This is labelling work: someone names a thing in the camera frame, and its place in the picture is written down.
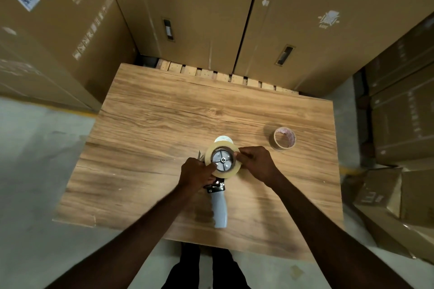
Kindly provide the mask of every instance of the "concrete floor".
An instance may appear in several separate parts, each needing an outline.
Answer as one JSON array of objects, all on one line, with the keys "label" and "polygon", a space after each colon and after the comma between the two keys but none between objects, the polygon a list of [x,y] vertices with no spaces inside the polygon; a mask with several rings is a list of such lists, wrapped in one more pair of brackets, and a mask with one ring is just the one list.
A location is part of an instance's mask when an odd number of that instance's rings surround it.
[{"label": "concrete floor", "polygon": [[[335,106],[339,162],[356,168],[360,156],[352,79],[327,98]],[[0,123],[1,287],[44,288],[118,234],[51,221],[94,119],[0,98]],[[346,206],[344,221],[348,233],[412,286],[434,288],[434,266],[376,248],[360,219]],[[161,240],[130,288],[160,288],[179,253],[178,242]],[[329,288],[314,263],[236,251],[233,256],[252,289]],[[211,258],[203,254],[200,288],[212,285],[211,265]]]}]

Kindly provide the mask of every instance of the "packing tape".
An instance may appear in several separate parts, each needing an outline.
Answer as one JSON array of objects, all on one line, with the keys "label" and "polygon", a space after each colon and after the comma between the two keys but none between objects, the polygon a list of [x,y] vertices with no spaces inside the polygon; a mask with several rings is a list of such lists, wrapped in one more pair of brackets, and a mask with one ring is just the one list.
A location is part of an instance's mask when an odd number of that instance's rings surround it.
[{"label": "packing tape", "polygon": [[240,150],[231,142],[217,141],[211,144],[205,152],[205,160],[204,160],[205,164],[208,166],[211,163],[211,157],[213,155],[213,152],[218,148],[226,148],[231,151],[231,155],[234,159],[234,165],[232,166],[232,169],[229,171],[215,170],[213,172],[213,175],[219,178],[229,178],[234,176],[241,168],[241,162],[235,159],[234,152],[240,152]]},{"label": "packing tape", "polygon": [[[277,135],[281,133],[282,139],[278,139]],[[280,150],[288,150],[296,144],[296,134],[292,130],[290,130],[288,127],[279,127],[276,129],[273,133],[273,136],[270,137],[270,144],[275,149]]]}]

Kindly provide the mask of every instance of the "wooden pallet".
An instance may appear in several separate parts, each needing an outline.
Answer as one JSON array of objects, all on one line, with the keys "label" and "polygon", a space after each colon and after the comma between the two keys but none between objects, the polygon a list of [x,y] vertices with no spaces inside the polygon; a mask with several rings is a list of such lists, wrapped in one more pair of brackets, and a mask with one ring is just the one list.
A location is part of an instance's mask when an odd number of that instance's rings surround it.
[{"label": "wooden pallet", "polygon": [[275,90],[278,92],[298,95],[298,92],[294,90],[282,88],[279,86],[273,86],[270,84],[263,83],[261,81],[257,81],[255,79],[238,76],[236,74],[225,74],[225,73],[218,73],[216,71],[211,71],[206,69],[198,69],[196,67],[190,67],[188,65],[182,65],[175,62],[166,61],[161,58],[158,60],[157,66],[155,68],[162,71],[183,73],[190,76],[209,78],[209,79],[214,79],[219,81],[226,81],[233,84],[258,87],[258,88]]}]

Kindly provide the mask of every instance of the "black pants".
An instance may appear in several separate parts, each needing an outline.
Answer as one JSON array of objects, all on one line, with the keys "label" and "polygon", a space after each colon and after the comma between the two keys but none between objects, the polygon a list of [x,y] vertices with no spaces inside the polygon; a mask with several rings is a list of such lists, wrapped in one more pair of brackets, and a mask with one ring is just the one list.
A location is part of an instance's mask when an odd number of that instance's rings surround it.
[{"label": "black pants", "polygon": [[[212,248],[213,289],[250,289],[240,267],[229,250]],[[184,243],[181,259],[169,273],[161,289],[197,289],[199,287],[200,248],[197,244]]]}]

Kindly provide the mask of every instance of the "wooden table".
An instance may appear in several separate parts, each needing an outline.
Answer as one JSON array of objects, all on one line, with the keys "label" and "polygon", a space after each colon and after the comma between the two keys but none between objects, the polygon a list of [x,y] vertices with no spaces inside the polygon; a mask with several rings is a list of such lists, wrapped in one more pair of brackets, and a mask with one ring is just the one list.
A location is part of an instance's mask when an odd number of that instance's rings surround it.
[{"label": "wooden table", "polygon": [[[296,145],[274,151],[290,127]],[[343,227],[331,101],[122,64],[57,208],[56,221],[125,229],[178,182],[181,165],[220,135],[264,145],[318,208]],[[246,170],[225,181],[228,226],[215,229],[200,190],[165,238],[312,259],[280,199]]]}]

